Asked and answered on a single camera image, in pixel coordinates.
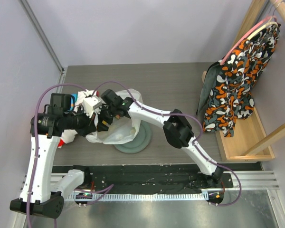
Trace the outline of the colourful rainbow cartoon cloth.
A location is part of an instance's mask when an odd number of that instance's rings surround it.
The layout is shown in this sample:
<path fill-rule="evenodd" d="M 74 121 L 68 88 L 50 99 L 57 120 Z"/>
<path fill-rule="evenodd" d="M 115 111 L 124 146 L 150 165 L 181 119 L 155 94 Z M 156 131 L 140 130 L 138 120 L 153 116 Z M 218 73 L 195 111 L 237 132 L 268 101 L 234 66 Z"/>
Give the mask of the colourful rainbow cartoon cloth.
<path fill-rule="evenodd" d="M 92 95 L 92 93 L 94 92 L 94 90 L 85 90 L 85 91 L 79 91 L 76 94 L 72 94 L 72 96 L 75 99 L 71 100 L 71 107 L 75 108 L 75 110 L 77 110 L 78 106 L 83 99 L 88 96 L 88 95 Z M 76 130 L 64 130 L 62 132 L 62 136 L 60 137 L 60 142 L 58 144 L 58 148 L 62 148 L 62 146 L 64 144 L 68 144 L 74 141 L 75 136 L 77 135 L 77 131 Z"/>

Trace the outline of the white plastic bag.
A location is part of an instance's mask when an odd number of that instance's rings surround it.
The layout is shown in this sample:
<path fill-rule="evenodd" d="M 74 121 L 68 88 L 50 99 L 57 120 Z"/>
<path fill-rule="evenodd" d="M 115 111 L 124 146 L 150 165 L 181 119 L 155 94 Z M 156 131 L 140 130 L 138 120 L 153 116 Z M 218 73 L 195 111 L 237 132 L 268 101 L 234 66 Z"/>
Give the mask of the white plastic bag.
<path fill-rule="evenodd" d="M 124 144 L 132 141 L 138 134 L 141 121 L 137 118 L 131 118 L 129 114 L 130 106 L 136 101 L 141 101 L 141 94 L 136 90 L 131 97 L 126 90 L 114 92 L 107 89 L 100 96 L 102 106 L 95 110 L 95 126 L 98 124 L 98 114 L 102 107 L 107 107 L 114 116 L 113 123 L 109 126 L 107 132 L 90 133 L 85 138 L 90 143 L 103 143 L 103 144 Z"/>

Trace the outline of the grey-blue round plate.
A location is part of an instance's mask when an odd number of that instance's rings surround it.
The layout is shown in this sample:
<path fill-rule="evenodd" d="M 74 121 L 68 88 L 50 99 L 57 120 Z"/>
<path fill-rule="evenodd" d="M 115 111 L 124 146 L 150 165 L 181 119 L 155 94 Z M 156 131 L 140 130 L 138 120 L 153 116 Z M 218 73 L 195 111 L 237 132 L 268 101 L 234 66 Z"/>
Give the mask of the grey-blue round plate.
<path fill-rule="evenodd" d="M 149 145 L 151 139 L 152 130 L 149 124 L 141 121 L 138 134 L 132 141 L 124 144 L 116 144 L 114 147 L 122 153 L 134 154 L 143 151 Z"/>

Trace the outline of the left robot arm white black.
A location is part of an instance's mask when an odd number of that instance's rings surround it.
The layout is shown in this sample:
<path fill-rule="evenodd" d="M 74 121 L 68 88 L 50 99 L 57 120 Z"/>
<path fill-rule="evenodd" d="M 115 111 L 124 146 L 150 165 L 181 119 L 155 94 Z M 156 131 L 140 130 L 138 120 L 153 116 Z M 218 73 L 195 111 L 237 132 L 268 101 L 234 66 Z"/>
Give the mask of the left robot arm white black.
<path fill-rule="evenodd" d="M 77 187 L 88 189 L 92 183 L 90 169 L 74 165 L 55 185 L 50 184 L 55 153 L 65 130 L 86 136 L 96 131 L 95 110 L 101 106 L 97 96 L 87 96 L 73 112 L 68 94 L 53 93 L 44 111 L 31 119 L 31 156 L 28 173 L 19 198 L 10 202 L 10 210 L 45 218 L 57 219 L 64 200 Z"/>

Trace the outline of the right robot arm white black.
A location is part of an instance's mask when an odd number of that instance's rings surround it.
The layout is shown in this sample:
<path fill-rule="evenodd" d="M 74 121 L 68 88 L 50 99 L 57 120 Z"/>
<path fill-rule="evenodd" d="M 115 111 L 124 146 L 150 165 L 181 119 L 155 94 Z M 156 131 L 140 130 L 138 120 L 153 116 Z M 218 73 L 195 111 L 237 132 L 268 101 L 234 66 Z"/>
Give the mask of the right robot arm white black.
<path fill-rule="evenodd" d="M 98 115 L 100 124 L 112 124 L 113 119 L 119 116 L 158 126 L 163 129 L 169 145 L 184 150 L 195 161 L 201 173 L 205 175 L 205 182 L 209 187 L 217 187 L 222 182 L 224 169 L 199 144 L 192 126 L 186 119 L 187 114 L 178 109 L 171 112 L 147 106 L 131 94 L 122 98 L 111 89 L 103 92 L 101 99 L 104 104 Z"/>

